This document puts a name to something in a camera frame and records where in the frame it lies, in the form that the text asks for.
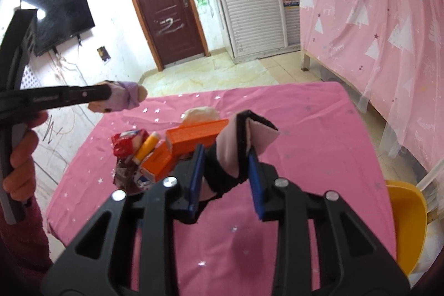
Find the person's left hand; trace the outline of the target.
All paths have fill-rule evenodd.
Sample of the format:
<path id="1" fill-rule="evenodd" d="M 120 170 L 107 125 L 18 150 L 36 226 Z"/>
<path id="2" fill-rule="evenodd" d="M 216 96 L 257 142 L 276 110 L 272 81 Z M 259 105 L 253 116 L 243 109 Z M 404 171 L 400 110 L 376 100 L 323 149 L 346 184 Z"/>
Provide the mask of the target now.
<path id="1" fill-rule="evenodd" d="M 3 181 L 4 190 L 15 201 L 26 202 L 35 193 L 36 178 L 32 154 L 38 146 L 38 135 L 33 128 L 45 123 L 48 119 L 46 110 L 37 113 L 27 123 L 22 140 L 11 154 L 10 162 L 13 171 Z"/>

